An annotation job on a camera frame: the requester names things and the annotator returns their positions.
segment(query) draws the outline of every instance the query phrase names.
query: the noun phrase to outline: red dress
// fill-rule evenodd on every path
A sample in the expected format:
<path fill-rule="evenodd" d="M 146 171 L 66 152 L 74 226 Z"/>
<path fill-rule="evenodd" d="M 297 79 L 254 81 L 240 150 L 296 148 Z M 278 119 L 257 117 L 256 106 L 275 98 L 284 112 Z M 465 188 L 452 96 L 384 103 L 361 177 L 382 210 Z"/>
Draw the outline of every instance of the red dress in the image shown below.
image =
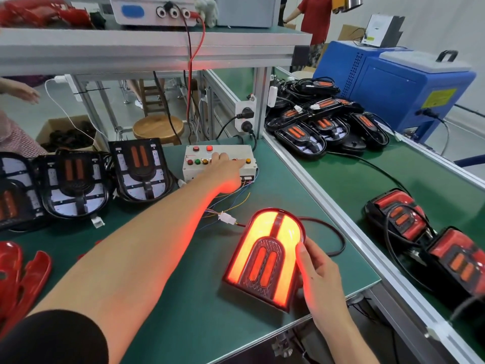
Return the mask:
<path fill-rule="evenodd" d="M 303 0 L 298 8 L 304 14 L 301 31 L 313 35 L 310 44 L 325 42 L 330 28 L 332 0 Z"/>

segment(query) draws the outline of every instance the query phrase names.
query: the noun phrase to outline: machine handle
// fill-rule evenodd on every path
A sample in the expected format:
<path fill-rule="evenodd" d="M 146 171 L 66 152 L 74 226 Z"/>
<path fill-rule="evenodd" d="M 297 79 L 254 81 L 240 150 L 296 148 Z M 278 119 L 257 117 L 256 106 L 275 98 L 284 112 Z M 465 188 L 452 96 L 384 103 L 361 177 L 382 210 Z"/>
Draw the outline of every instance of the machine handle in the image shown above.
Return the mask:
<path fill-rule="evenodd" d="M 458 56 L 458 51 L 456 50 L 446 50 L 440 53 L 438 58 L 436 59 L 436 62 L 443 62 L 443 59 L 446 57 L 446 55 L 451 55 L 450 58 L 448 59 L 448 62 L 453 62 L 456 57 Z"/>

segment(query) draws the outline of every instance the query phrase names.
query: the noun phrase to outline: blue machine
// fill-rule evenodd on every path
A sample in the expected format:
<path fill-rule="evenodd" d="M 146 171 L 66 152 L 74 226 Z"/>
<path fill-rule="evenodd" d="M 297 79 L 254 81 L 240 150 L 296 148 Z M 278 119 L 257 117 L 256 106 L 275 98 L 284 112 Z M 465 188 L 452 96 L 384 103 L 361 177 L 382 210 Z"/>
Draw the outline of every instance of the blue machine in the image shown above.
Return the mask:
<path fill-rule="evenodd" d="M 331 77 L 341 95 L 381 116 L 398 133 L 424 142 L 476 77 L 455 61 L 406 48 L 369 48 L 331 42 L 313 78 Z"/>

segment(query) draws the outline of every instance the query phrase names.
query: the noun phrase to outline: red cable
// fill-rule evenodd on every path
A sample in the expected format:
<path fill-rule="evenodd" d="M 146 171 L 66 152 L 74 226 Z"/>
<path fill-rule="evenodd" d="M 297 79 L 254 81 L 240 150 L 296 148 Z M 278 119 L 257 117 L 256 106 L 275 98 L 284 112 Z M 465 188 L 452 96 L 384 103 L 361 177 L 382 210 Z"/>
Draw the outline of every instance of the red cable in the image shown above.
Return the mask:
<path fill-rule="evenodd" d="M 204 21 L 202 20 L 202 18 L 200 17 L 199 14 L 197 14 L 197 19 L 199 19 L 202 23 L 202 38 L 200 39 L 200 43 L 199 43 L 199 46 L 197 47 L 197 50 L 193 53 L 193 55 L 191 56 L 190 60 L 189 60 L 189 82 L 188 82 L 188 92 L 187 92 L 187 122 L 189 121 L 189 108 L 190 108 L 190 104 L 191 104 L 191 87 L 190 87 L 190 84 L 192 82 L 192 61 L 194 59 L 194 57 L 197 55 L 197 53 L 199 52 L 200 48 L 202 47 L 202 44 L 204 42 L 204 38 L 206 36 L 206 24 L 204 23 Z"/>

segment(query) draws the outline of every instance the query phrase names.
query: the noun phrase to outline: person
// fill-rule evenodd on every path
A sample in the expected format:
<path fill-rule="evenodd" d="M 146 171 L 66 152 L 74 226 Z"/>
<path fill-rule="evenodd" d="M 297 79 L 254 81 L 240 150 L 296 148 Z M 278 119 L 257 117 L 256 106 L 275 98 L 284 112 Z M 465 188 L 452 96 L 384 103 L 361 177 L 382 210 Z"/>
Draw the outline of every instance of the person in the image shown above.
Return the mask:
<path fill-rule="evenodd" d="M 285 13 L 286 3 L 288 0 L 281 0 L 279 5 L 279 17 L 278 17 L 278 25 L 280 27 L 284 27 L 285 23 L 283 22 L 283 14 Z"/>
<path fill-rule="evenodd" d="M 300 14 L 304 15 L 301 31 L 313 35 L 306 65 L 317 67 L 330 28 L 332 0 L 302 0 L 300 5 L 283 22 L 289 23 Z"/>
<path fill-rule="evenodd" d="M 0 341 L 0 362 L 119 363 L 204 210 L 218 194 L 240 187 L 244 163 L 213 153 L 194 180 L 96 245 Z M 296 255 L 308 308 L 335 362 L 377 363 L 350 317 L 336 263 L 310 239 Z"/>
<path fill-rule="evenodd" d="M 158 79 L 158 81 L 160 82 L 160 86 L 162 87 L 162 89 L 164 89 L 165 79 L 160 78 L 160 79 Z M 126 81 L 126 85 L 128 85 L 128 88 L 130 89 L 130 91 L 132 91 L 136 96 L 135 106 L 140 108 L 140 109 L 143 109 L 142 91 L 141 91 L 140 85 L 138 85 L 138 82 L 136 81 L 136 79 L 128 79 Z"/>
<path fill-rule="evenodd" d="M 40 94 L 25 83 L 0 78 L 0 94 L 8 94 L 25 102 L 39 103 Z M 47 154 L 16 122 L 0 109 L 0 151 L 14 152 L 26 158 Z"/>

